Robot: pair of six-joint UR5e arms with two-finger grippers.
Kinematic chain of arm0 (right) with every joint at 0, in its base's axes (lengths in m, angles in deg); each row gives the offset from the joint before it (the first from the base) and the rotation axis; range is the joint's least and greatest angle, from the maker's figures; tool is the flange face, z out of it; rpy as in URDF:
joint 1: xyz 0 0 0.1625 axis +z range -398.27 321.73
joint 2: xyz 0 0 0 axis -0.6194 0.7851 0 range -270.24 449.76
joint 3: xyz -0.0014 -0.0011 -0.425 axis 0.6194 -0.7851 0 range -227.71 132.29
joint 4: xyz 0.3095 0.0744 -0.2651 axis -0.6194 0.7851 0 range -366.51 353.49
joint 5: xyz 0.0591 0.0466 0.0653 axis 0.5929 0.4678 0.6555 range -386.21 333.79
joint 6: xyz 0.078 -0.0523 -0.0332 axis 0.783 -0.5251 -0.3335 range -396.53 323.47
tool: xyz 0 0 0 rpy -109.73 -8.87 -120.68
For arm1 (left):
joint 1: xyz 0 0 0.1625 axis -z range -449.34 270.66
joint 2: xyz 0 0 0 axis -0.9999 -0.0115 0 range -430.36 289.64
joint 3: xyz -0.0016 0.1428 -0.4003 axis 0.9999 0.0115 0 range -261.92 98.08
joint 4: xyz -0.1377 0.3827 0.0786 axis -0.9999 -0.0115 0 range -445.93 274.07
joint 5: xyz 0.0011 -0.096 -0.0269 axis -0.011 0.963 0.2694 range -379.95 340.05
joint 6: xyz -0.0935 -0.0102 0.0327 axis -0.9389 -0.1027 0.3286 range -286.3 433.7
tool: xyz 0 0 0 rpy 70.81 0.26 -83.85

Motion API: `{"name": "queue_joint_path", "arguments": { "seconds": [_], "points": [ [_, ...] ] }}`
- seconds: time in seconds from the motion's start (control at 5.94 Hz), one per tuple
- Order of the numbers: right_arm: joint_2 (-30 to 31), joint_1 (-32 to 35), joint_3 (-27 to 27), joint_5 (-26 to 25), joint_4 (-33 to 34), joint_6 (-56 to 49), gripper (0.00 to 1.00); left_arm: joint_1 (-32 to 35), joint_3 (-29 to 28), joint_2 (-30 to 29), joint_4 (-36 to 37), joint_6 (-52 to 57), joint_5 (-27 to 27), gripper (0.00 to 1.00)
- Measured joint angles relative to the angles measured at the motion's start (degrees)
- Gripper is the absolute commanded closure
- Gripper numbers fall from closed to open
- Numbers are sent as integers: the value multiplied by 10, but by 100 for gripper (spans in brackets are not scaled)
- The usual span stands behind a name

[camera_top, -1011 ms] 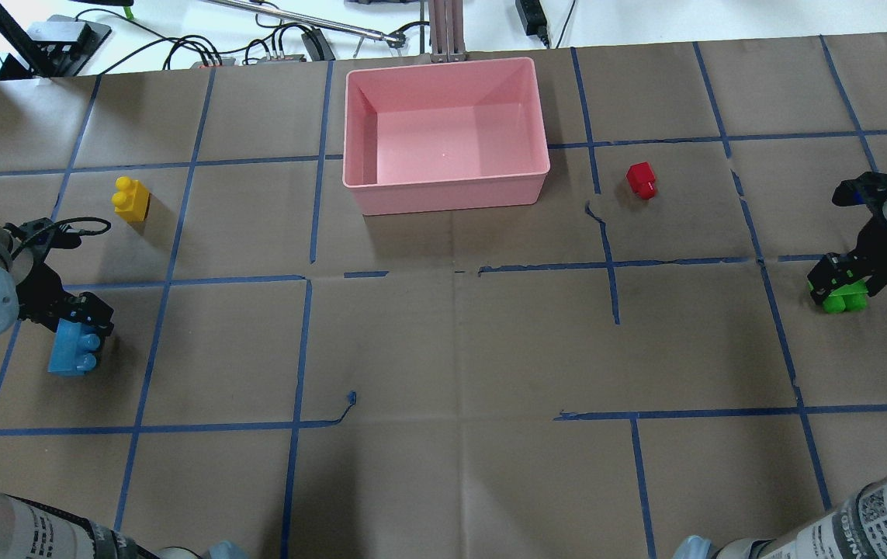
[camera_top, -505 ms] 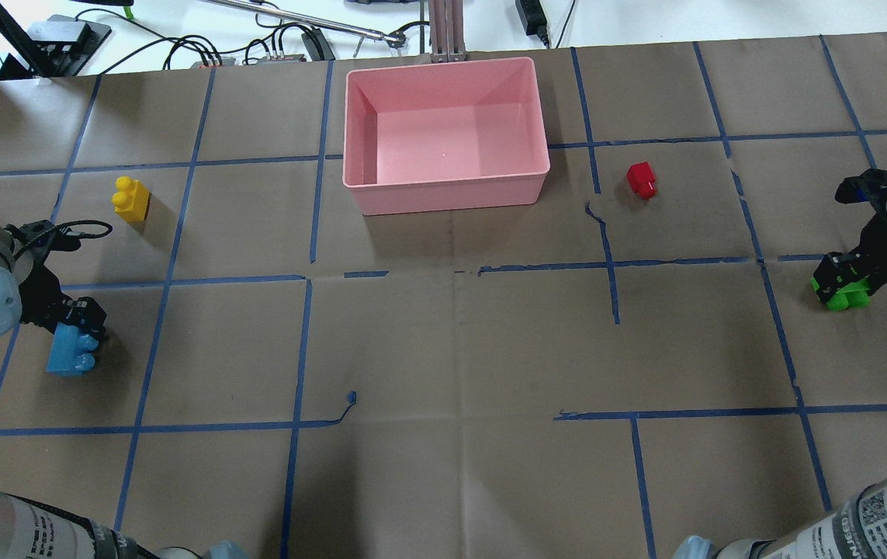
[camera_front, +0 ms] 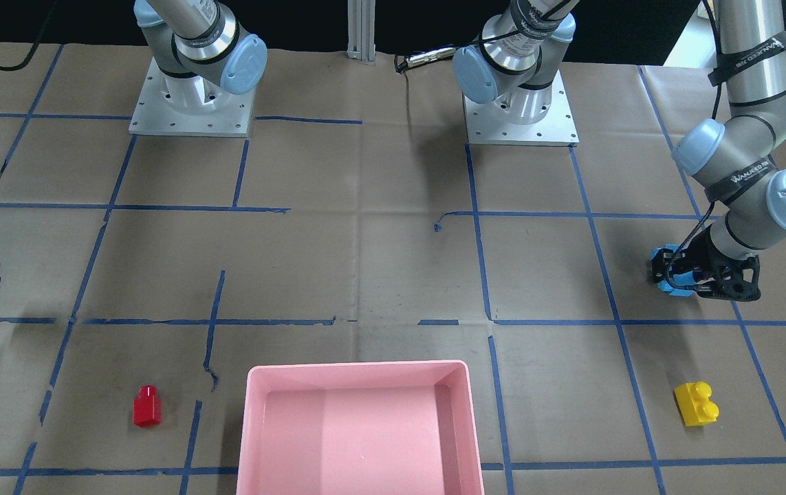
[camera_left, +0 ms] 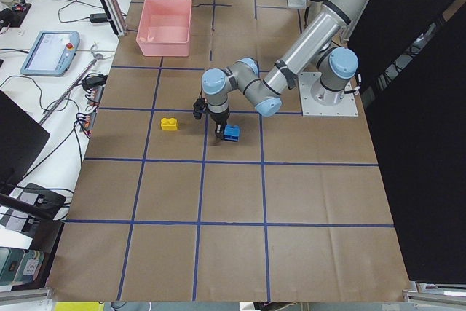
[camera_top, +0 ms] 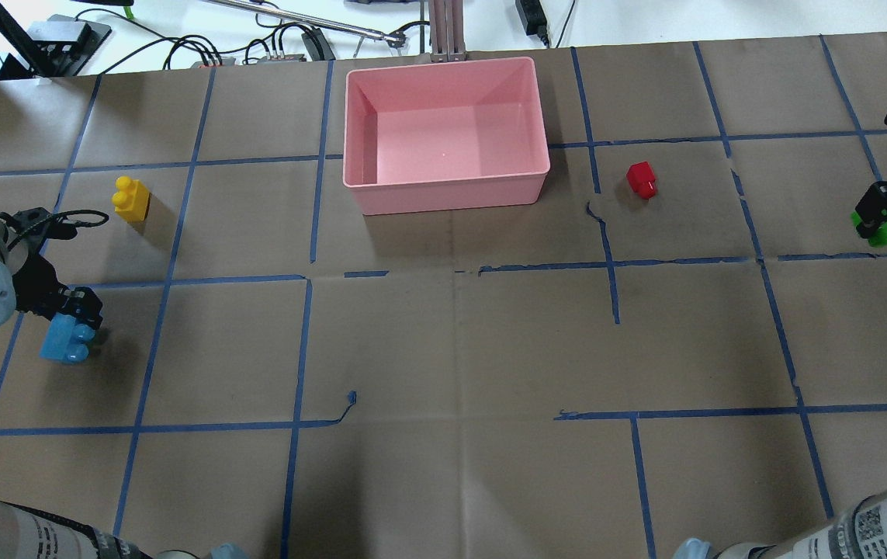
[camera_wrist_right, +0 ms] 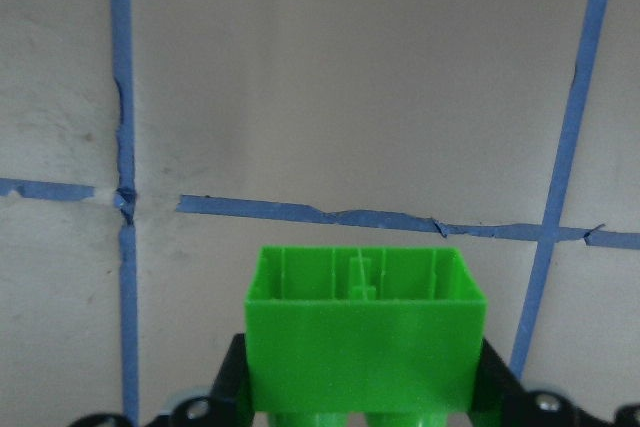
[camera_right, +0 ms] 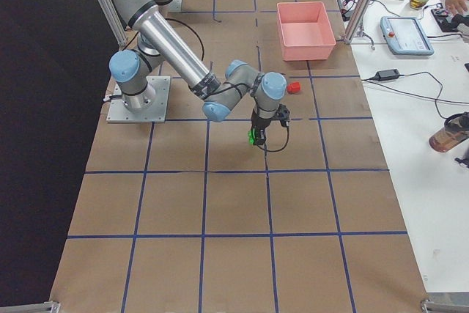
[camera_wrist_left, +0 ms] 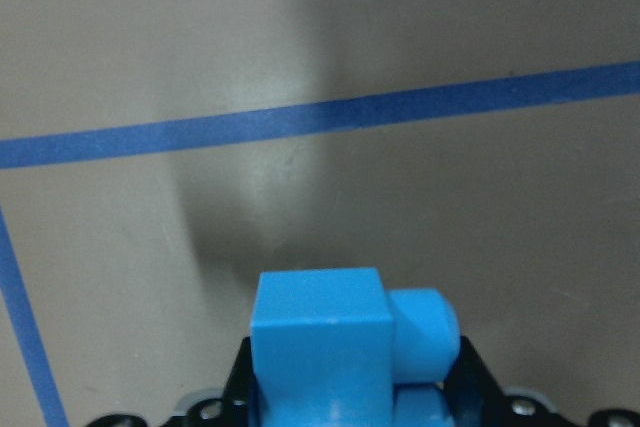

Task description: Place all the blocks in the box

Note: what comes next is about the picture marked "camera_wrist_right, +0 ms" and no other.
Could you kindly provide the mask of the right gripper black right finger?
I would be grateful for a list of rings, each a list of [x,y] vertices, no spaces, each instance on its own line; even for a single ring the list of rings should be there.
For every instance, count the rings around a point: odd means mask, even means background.
[[[469,408],[475,427],[521,426],[525,389],[503,359],[484,338]]]

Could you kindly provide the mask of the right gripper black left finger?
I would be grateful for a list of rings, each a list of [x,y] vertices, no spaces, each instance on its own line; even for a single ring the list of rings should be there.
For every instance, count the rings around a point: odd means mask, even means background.
[[[245,334],[235,334],[210,391],[214,426],[250,425],[250,375]]]

